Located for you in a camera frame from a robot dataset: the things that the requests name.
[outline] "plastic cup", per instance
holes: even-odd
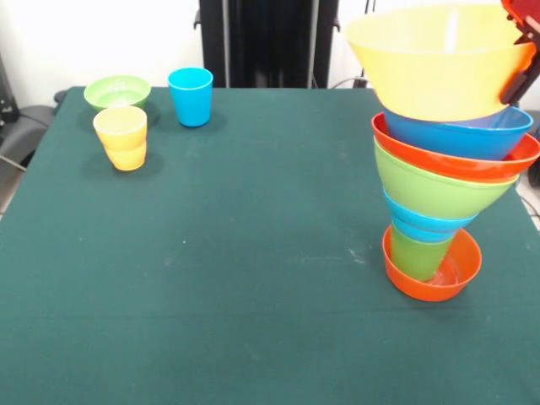
[[[426,281],[437,272],[451,242],[452,238],[435,243],[413,240],[392,224],[391,260],[410,278]]]
[[[137,76],[109,76],[84,89],[84,99],[97,111],[135,105],[143,108],[150,95],[150,84]]]
[[[201,67],[186,67],[169,75],[169,89],[178,122],[200,127],[210,121],[213,75]]]
[[[374,141],[377,170],[388,195],[405,208],[430,217],[471,217],[494,203],[519,177],[481,183],[437,175],[396,158]]]
[[[449,4],[372,13],[345,30],[381,103],[417,120],[490,116],[531,63],[532,42],[500,4]]]
[[[95,132],[118,170],[144,165],[147,125],[146,113],[135,106],[107,108],[95,116]]]
[[[472,236],[460,229],[435,276],[426,282],[415,280],[392,262],[391,233],[389,226],[382,238],[386,274],[397,289],[416,300],[437,302],[455,297],[477,276],[482,266],[480,247]]]
[[[405,208],[394,201],[383,189],[390,208],[391,220],[404,235],[419,242],[442,242],[451,239],[456,232],[469,225],[476,215],[464,219],[440,219],[428,217]]]

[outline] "blue cup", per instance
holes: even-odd
[[[531,129],[532,117],[516,107],[476,120],[419,121],[385,109],[391,136],[426,150],[469,159],[501,160]]]
[[[454,237],[460,228],[469,225],[478,214],[464,219],[440,219],[415,213],[394,201],[383,188],[391,220],[399,231],[413,240],[436,243]]]
[[[200,127],[210,121],[213,75],[201,67],[186,67],[169,75],[169,89],[178,122]]]

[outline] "stack of nested cups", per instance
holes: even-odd
[[[347,28],[384,106],[372,120],[391,226],[386,271],[403,293],[447,300],[478,273],[463,229],[540,156],[532,118],[500,103],[532,43],[500,5],[441,5],[374,13]]]

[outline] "green bowl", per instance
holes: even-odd
[[[463,219],[479,213],[514,184],[477,183],[436,175],[386,152],[374,138],[375,160],[390,197],[405,208],[441,219]]]
[[[437,273],[453,239],[452,236],[442,242],[419,242],[392,224],[391,260],[402,273],[418,281],[427,281]]]
[[[109,76],[89,85],[84,99],[97,111],[127,105],[144,108],[151,90],[150,84],[137,76]]]

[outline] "yellow bowl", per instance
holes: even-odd
[[[505,108],[500,94],[530,63],[532,43],[500,5],[402,8],[345,30],[381,103],[425,121],[460,121]]]

